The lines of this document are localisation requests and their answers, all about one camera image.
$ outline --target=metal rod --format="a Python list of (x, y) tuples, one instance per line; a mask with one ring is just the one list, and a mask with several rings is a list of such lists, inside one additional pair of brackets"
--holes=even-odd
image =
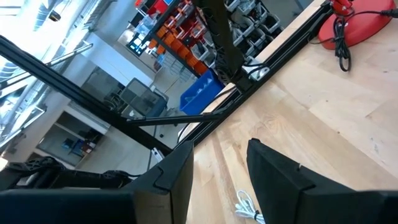
[[(86, 50), (88, 50), (88, 49), (90, 49), (92, 47), (93, 47), (93, 44), (89, 44), (89, 45), (80, 47), (79, 49), (76, 49), (76, 50), (74, 50), (74, 51), (72, 51), (70, 53), (62, 55), (61, 57), (57, 57), (57, 58), (51, 60), (50, 62), (47, 62), (46, 65), (50, 66), (50, 67), (52, 67), (54, 65), (58, 65), (58, 64), (60, 64), (60, 63), (62, 63), (64, 61), (66, 61), (67, 59), (69, 59), (69, 58), (71, 58), (71, 57), (73, 57), (75, 55), (78, 55), (78, 54), (80, 54), (80, 53), (82, 53), (82, 52), (84, 52), (84, 51), (86, 51)], [(9, 86), (11, 86), (11, 85), (13, 85), (13, 84), (15, 84), (17, 82), (22, 81), (22, 80), (25, 80), (26, 78), (29, 78), (30, 76), (31, 76), (31, 74), (29, 74), (27, 72), (22, 72), (21, 74), (18, 74), (18, 75), (15, 75), (13, 77), (10, 77), (7, 80), (4, 80), (4, 81), (2, 81), (0, 83), (0, 90), (3, 90), (4, 88), (7, 88), (7, 87), (9, 87)]]
[(102, 102), (91, 96), (68, 78), (46, 66), (37, 58), (21, 50), (18, 46), (0, 35), (0, 55), (31, 73), (42, 82), (86, 108), (103, 121), (114, 126), (125, 135), (136, 140), (148, 149), (156, 148), (165, 155), (172, 152), (171, 148), (154, 138), (140, 127), (126, 123), (126, 119), (110, 111)]
[(222, 113), (215, 111), (214, 114), (203, 114), (194, 116), (170, 116), (170, 117), (158, 117), (158, 118), (144, 118), (134, 119), (127, 123), (135, 126), (152, 126), (152, 125), (164, 125), (164, 124), (185, 124), (185, 123), (199, 123), (199, 122), (210, 122), (221, 119)]

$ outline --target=blue storage bin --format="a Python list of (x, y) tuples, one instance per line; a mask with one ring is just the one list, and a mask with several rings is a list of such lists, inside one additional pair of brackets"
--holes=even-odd
[(200, 114), (224, 88), (224, 85), (207, 70), (180, 97), (180, 111), (187, 115)]

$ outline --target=red lamp base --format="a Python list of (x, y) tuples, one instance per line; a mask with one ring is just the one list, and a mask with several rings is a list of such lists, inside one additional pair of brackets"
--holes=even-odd
[[(355, 13), (396, 8), (393, 0), (356, 0), (352, 3)], [(335, 19), (336, 15), (331, 15), (322, 25), (318, 34), (318, 38), (321, 42), (334, 38), (333, 22)], [(350, 18), (345, 27), (345, 41), (347, 46), (350, 47), (358, 44), (373, 36), (386, 26), (391, 19), (391, 17), (381, 16), (379, 14), (360, 14)], [(331, 41), (326, 41), (322, 43), (322, 45), (326, 49), (335, 49), (335, 43)]]

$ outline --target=black metal frame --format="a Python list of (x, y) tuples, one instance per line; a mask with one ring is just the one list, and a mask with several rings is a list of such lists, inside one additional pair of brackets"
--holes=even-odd
[(201, 123), (196, 126), (188, 135), (186, 135), (176, 147), (185, 141), (193, 141), (196, 146), (214, 129), (216, 129), (230, 114), (239, 108), (251, 95), (253, 95), (266, 81), (278, 72), (295, 54), (297, 54), (308, 40), (314, 38), (320, 29), (320, 26), (332, 14), (328, 1), (325, 1), (320, 8), (302, 24), (272, 55), (264, 62), (269, 68), (269, 72), (260, 81), (254, 84), (244, 94), (238, 90), (233, 91), (227, 99), (224, 100), (215, 110), (226, 108), (224, 116), (211, 123)]
[(35, 75), (39, 80), (42, 80), (44, 83), (58, 90), (66, 97), (69, 97), (82, 107), (88, 109), (97, 117), (119, 129), (121, 132), (128, 135), (130, 138), (133, 138), (146, 148), (157, 148), (166, 156), (172, 151), (171, 148), (142, 130), (139, 126), (204, 121), (176, 147), (179, 147), (185, 141), (193, 141), (194, 144), (197, 145), (231, 113), (241, 106), (252, 94), (254, 94), (254, 92), (256, 92), (266, 81), (268, 81), (268, 79), (270, 79), (270, 77), (273, 76), (288, 60), (299, 52), (307, 44), (308, 39), (317, 34), (320, 26), (330, 15), (331, 8), (327, 2), (325, 2), (310, 19), (298, 28), (296, 32), (264, 62), (270, 68), (269, 73), (265, 77), (254, 83), (253, 86), (244, 93), (240, 93), (238, 90), (232, 92), (232, 94), (230, 94), (227, 99), (216, 108), (218, 113), (204, 114), (194, 117), (147, 118), (127, 122), (126, 118), (120, 117), (115, 112), (110, 111), (96, 98), (83, 91), (67, 78), (45, 66), (45, 64), (40, 60), (37, 60), (33, 56), (22, 51), (19, 47), (5, 39), (3, 36), (0, 38), (0, 54), (20, 66), (25, 71)]

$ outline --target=wooden tabletop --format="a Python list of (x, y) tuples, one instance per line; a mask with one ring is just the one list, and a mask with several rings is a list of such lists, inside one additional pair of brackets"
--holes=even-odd
[[(270, 56), (320, 3), (257, 59)], [(333, 51), (304, 47), (195, 148), (187, 223), (255, 223), (234, 214), (237, 190), (256, 200), (246, 165), (251, 138), (353, 189), (398, 189), (397, 37), (393, 20), (351, 47), (349, 73)]]

